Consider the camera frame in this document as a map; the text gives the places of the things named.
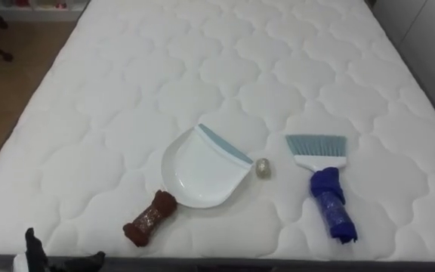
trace brush handle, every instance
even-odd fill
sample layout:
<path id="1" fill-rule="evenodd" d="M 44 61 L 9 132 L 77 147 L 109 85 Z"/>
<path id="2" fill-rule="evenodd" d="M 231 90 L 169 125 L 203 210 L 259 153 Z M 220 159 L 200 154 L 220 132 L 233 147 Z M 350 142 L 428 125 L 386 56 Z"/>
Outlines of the brush handle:
<path id="1" fill-rule="evenodd" d="M 301 167 L 305 167 L 313 172 L 318 172 L 325 168 L 343 168 L 347 165 L 347 157 L 344 156 L 304 156 L 295 155 L 295 162 Z"/>
<path id="2" fill-rule="evenodd" d="M 357 240 L 355 225 L 344 207 L 345 197 L 338 181 L 338 168 L 317 171 L 311 178 L 310 190 L 329 228 L 332 238 L 342 243 Z"/>

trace small round object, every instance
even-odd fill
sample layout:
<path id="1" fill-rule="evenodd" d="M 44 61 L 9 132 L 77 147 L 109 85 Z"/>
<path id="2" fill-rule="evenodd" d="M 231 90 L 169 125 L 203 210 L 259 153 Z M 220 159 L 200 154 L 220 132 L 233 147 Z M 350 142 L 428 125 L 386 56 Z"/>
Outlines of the small round object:
<path id="1" fill-rule="evenodd" d="M 256 175 L 259 178 L 269 178 L 271 176 L 270 161 L 265 158 L 261 158 L 256 161 Z"/>

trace mattress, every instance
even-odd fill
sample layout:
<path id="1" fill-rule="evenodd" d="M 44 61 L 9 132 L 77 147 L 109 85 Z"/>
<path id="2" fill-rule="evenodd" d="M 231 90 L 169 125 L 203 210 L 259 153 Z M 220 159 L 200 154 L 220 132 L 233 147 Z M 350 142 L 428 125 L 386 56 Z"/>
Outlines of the mattress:
<path id="1" fill-rule="evenodd" d="M 137 248 L 122 226 L 198 123 L 272 176 Z M 329 238 L 300 133 L 347 137 L 356 243 Z M 360 0 L 93 0 L 0 152 L 0 255 L 28 227 L 52 256 L 435 261 L 435 110 Z"/>

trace shelf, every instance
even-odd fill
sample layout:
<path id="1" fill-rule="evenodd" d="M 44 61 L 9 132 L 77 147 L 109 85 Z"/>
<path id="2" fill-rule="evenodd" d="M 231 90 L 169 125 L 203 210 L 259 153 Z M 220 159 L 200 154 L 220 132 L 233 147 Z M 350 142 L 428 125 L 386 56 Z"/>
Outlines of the shelf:
<path id="1" fill-rule="evenodd" d="M 67 8 L 56 8 L 48 0 L 29 0 L 30 6 L 6 7 L 0 0 L 0 15 L 7 21 L 69 21 L 78 20 L 89 0 L 66 0 Z"/>

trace white wall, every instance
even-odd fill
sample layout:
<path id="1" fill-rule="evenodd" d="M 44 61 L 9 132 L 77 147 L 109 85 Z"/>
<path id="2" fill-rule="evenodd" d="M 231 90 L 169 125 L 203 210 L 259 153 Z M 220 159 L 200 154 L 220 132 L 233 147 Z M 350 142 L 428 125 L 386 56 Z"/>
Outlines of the white wall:
<path id="1" fill-rule="evenodd" d="M 374 14 L 435 105 L 435 0 L 378 0 Z M 404 25 L 410 21 L 404 32 Z"/>

